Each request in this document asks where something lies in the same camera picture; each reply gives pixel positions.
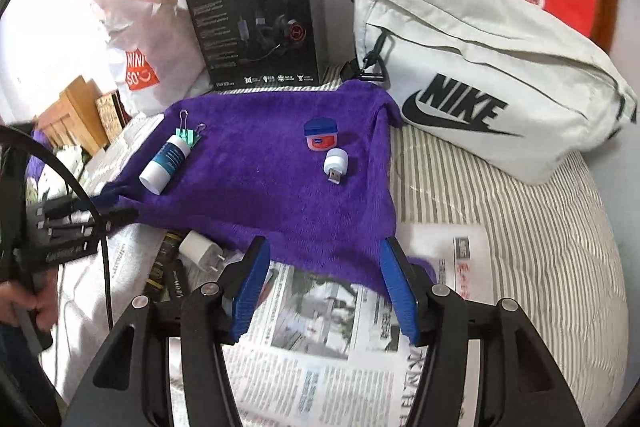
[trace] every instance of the blue gripper pad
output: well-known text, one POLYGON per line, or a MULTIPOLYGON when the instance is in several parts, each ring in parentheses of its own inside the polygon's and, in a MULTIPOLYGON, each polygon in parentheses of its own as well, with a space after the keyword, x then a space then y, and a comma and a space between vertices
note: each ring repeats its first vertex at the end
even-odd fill
POLYGON ((271 262, 271 248, 268 241, 264 241, 252 266, 251 272, 244 279, 232 308, 233 326, 229 331, 231 338, 237 342, 249 330, 251 319, 254 317, 255 305, 267 277, 271 262))
POLYGON ((420 337, 417 302, 386 239, 380 241, 380 269, 396 311, 400 329, 409 337, 411 344, 415 344, 420 337))

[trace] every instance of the headphone box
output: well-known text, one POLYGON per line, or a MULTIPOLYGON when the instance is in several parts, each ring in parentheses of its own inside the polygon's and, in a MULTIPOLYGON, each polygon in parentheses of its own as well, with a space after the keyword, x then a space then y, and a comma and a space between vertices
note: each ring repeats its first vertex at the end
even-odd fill
POLYGON ((323 0, 187 0, 214 90, 319 86, 323 0))

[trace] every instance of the purple towel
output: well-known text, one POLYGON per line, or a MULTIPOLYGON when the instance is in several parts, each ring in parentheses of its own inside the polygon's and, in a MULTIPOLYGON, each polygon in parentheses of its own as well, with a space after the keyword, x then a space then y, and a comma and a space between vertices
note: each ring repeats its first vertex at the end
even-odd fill
MULTIPOLYGON (((47 150, 53 150, 53 146, 49 141, 49 138, 47 138, 47 135, 44 134, 43 131, 36 129, 31 133, 31 137, 36 140, 36 142, 44 145, 47 150)), ((38 183, 40 181, 40 177, 42 176, 42 171, 44 171, 44 161, 42 161, 40 158, 36 158, 36 156, 31 156, 29 158, 29 163, 27 164, 27 172, 25 174, 25 177, 27 179, 33 178, 35 182, 38 183)))
POLYGON ((196 230, 245 250, 266 236, 275 261, 328 273, 386 293, 378 242, 396 230, 388 188, 389 124, 398 106, 380 87, 350 80, 336 91, 209 94, 175 103, 164 120, 105 188, 140 212, 140 222, 196 230), (179 126, 206 123, 160 196, 138 180, 179 126), (340 185, 322 171, 326 153, 306 147, 303 126, 327 116, 338 124, 338 147, 349 154, 340 185))

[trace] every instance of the bag strap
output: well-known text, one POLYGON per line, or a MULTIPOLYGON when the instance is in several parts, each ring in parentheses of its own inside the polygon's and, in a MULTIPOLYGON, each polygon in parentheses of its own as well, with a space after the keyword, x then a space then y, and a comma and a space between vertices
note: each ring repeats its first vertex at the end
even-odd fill
POLYGON ((376 44, 373 49, 367 53, 362 61, 362 67, 358 65, 358 59, 353 58, 340 70, 340 78, 344 82, 345 80, 351 80, 355 78, 357 80, 363 80, 365 82, 386 82, 389 79, 389 74, 386 70, 385 61, 380 56, 382 52, 382 46, 385 45, 386 38, 389 35, 389 31, 386 28, 381 28, 382 32, 376 40, 376 44), (367 73, 370 67, 379 65, 380 73, 367 73))

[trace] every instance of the nike swoosh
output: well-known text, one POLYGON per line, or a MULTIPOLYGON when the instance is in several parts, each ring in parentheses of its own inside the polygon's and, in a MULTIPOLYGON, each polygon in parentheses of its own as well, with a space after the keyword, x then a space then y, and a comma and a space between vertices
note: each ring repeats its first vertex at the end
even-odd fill
POLYGON ((460 129, 464 131, 484 132, 487 134, 502 134, 505 136, 518 136, 522 138, 522 135, 520 134, 489 129, 487 126, 485 126, 485 124, 474 124, 460 120, 449 120, 449 118, 442 118, 440 116, 426 114, 418 108, 418 104, 416 103, 418 93, 420 93, 420 91, 414 92, 408 99, 404 100, 404 103, 402 104, 402 115, 412 123, 424 125, 426 127, 460 129))

